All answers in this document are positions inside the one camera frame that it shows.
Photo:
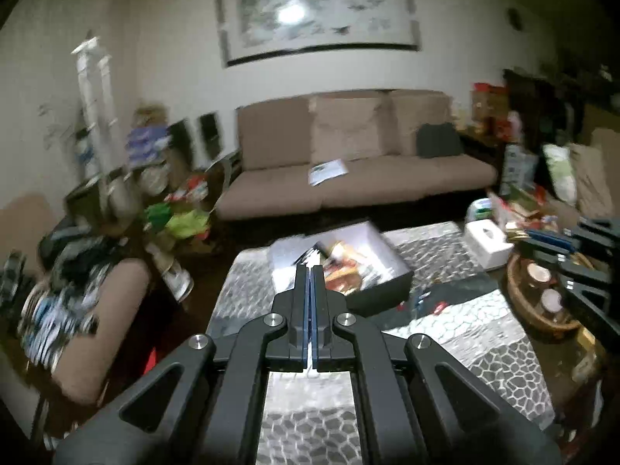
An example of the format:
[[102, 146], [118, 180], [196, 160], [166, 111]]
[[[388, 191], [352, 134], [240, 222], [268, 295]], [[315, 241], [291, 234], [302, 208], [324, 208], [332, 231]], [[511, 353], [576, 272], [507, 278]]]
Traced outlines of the red sachet packet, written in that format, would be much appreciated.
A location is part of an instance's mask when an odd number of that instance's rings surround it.
[[436, 307], [435, 307], [435, 308], [434, 308], [434, 310], [433, 310], [433, 314], [434, 314], [435, 316], [440, 315], [440, 314], [443, 312], [443, 310], [444, 310], [445, 308], [447, 308], [448, 306], [449, 306], [449, 305], [447, 304], [447, 302], [446, 302], [446, 301], [440, 301], [440, 302], [438, 302], [438, 303], [437, 303], [437, 305], [436, 305]]

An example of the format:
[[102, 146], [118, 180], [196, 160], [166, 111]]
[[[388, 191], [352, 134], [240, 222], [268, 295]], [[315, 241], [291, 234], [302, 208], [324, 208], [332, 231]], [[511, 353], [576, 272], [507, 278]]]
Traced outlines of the blue candy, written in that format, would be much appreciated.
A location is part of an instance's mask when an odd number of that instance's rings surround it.
[[431, 299], [432, 299], [431, 291], [425, 291], [424, 293], [420, 293], [415, 298], [415, 302], [414, 302], [416, 310], [424, 310], [429, 305], [429, 302]]

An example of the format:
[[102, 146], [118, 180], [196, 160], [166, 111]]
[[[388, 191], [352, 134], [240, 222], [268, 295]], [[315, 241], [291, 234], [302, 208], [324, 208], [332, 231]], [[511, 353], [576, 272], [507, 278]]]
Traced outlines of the wicker basket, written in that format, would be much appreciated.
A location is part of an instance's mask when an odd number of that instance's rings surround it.
[[567, 311], [552, 315], [541, 303], [542, 294], [549, 290], [550, 281], [537, 282], [532, 280], [527, 267], [531, 259], [522, 259], [512, 254], [506, 266], [506, 288], [517, 315], [531, 329], [542, 334], [561, 338], [576, 333], [581, 323]]

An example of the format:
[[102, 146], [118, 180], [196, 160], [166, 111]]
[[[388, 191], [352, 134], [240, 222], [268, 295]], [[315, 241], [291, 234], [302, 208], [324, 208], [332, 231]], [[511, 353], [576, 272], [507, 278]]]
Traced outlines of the white tissue box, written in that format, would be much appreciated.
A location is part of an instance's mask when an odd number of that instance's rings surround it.
[[490, 219], [468, 222], [465, 225], [463, 242], [476, 262], [486, 271], [506, 265], [514, 248], [502, 229]]

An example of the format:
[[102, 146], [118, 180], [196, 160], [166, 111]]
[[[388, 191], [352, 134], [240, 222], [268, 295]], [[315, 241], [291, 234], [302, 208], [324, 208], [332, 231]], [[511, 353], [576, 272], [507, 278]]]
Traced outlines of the grey patterned table cloth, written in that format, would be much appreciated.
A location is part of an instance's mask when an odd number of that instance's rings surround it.
[[[448, 307], [435, 316], [405, 305], [375, 317], [400, 338], [426, 334], [540, 428], [555, 412], [541, 366], [498, 288], [462, 241], [454, 222], [381, 233], [413, 271], [409, 299], [432, 292]], [[207, 327], [212, 338], [236, 333], [270, 311], [279, 293], [269, 248], [236, 256]], [[362, 460], [346, 373], [273, 374], [269, 378], [257, 463], [358, 464]]]

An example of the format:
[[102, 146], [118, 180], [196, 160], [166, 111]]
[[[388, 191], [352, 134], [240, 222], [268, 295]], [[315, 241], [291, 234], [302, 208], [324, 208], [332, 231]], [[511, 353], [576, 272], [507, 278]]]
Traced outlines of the white garment steamer stand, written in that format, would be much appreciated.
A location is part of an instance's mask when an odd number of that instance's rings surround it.
[[[75, 56], [82, 112], [90, 146], [93, 148], [103, 197], [116, 219], [128, 224], [143, 212], [142, 190], [121, 161], [114, 131], [119, 128], [111, 88], [111, 55], [93, 36], [82, 41], [71, 54]], [[193, 290], [193, 280], [172, 254], [155, 239], [151, 224], [140, 225], [141, 244], [177, 302], [183, 302]]]

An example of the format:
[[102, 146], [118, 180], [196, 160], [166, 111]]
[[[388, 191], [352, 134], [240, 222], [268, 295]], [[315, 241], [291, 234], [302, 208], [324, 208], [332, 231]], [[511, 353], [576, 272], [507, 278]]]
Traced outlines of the dark green cushion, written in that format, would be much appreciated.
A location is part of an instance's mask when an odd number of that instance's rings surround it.
[[423, 124], [416, 135], [416, 151], [422, 158], [456, 157], [463, 152], [452, 123]]

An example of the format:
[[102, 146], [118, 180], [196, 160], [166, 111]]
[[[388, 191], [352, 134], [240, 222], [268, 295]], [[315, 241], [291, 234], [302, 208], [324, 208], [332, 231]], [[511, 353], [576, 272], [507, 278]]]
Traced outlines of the black storage box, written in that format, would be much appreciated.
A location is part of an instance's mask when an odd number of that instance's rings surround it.
[[326, 288], [345, 295], [356, 314], [376, 315], [409, 299], [413, 271], [372, 222], [282, 238], [269, 256], [278, 292], [293, 287], [298, 265], [320, 265]]

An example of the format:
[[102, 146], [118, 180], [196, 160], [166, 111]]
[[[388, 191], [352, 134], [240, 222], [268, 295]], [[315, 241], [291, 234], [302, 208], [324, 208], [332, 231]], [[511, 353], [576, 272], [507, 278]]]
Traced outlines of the pile of clothes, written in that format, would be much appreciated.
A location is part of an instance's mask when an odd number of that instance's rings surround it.
[[1, 319], [26, 358], [53, 372], [68, 343], [99, 327], [95, 307], [103, 282], [122, 260], [120, 244], [84, 227], [60, 227], [45, 235], [38, 256], [46, 275], [26, 272], [26, 255], [13, 250], [1, 266]]

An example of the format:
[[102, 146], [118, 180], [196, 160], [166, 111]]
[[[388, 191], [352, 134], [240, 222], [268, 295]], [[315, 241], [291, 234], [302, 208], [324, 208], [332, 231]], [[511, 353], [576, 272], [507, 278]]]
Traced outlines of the brown sofa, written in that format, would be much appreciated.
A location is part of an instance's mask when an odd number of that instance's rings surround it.
[[490, 188], [495, 168], [465, 153], [436, 90], [312, 93], [239, 107], [241, 173], [217, 201], [224, 220], [414, 203]]

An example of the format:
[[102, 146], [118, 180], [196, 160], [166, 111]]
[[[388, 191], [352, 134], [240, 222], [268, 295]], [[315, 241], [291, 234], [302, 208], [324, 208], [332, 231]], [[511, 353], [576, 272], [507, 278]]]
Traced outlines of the beige sofa pillow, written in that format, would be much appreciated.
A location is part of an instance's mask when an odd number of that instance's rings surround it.
[[311, 163], [381, 157], [381, 101], [376, 98], [327, 98], [311, 103]]

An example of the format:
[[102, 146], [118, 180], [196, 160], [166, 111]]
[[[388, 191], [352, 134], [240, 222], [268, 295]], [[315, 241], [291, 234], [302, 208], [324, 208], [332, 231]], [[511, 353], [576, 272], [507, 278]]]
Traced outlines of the paper on sofa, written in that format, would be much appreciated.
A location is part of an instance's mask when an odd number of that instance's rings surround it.
[[333, 160], [312, 166], [308, 172], [308, 183], [312, 187], [319, 186], [326, 181], [346, 175], [348, 168], [342, 160]]

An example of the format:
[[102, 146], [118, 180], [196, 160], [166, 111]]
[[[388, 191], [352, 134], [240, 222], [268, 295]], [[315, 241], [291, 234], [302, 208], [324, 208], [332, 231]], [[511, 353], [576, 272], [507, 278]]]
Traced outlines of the framed ink painting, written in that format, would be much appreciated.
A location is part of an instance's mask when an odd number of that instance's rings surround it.
[[421, 47], [414, 0], [215, 0], [215, 4], [228, 67], [336, 49]]

